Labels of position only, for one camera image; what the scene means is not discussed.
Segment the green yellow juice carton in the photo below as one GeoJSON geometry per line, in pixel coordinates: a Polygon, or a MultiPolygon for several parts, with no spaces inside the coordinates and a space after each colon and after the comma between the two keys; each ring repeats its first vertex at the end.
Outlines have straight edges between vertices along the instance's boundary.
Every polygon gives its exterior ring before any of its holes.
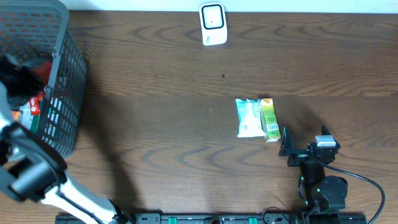
{"type": "Polygon", "coordinates": [[[265,140],[266,142],[276,142],[281,138],[281,135],[275,115],[273,99],[261,99],[260,107],[261,122],[263,131],[265,133],[265,140]]]}

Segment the light blue snack packet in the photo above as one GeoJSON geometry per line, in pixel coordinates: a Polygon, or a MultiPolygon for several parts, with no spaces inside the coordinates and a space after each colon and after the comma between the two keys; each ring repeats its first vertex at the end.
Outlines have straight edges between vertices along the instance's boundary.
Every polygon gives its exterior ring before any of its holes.
{"type": "Polygon", "coordinates": [[[235,99],[238,111],[238,138],[264,137],[262,129],[260,100],[235,99]]]}

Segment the red snack stick packet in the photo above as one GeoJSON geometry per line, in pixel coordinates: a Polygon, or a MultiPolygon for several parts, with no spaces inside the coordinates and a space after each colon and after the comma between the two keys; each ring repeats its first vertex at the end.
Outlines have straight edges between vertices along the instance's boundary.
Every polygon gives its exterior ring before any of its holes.
{"type": "Polygon", "coordinates": [[[29,100],[30,114],[32,116],[39,116],[41,114],[40,104],[43,101],[43,95],[37,95],[29,100]]]}

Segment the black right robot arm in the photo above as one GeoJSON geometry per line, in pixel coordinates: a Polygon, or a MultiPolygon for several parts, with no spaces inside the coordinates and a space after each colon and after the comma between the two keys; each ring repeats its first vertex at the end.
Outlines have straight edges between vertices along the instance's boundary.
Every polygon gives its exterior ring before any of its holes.
{"type": "Polygon", "coordinates": [[[346,208],[347,181],[335,175],[327,176],[325,167],[335,160],[340,145],[322,126],[322,133],[305,149],[294,148],[289,130],[285,127],[279,156],[287,157],[289,167],[299,167],[299,196],[306,207],[291,215],[290,223],[341,223],[340,210],[346,208]]]}

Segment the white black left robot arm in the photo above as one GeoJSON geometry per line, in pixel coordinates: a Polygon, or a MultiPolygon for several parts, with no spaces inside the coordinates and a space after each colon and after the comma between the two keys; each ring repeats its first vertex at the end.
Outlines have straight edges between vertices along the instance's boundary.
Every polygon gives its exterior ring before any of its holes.
{"type": "Polygon", "coordinates": [[[84,223],[135,223],[111,200],[99,197],[67,171],[63,157],[14,119],[12,110],[42,91],[44,84],[32,68],[1,55],[1,164],[17,149],[23,158],[1,168],[1,191],[15,201],[31,200],[58,207],[84,223]]]}

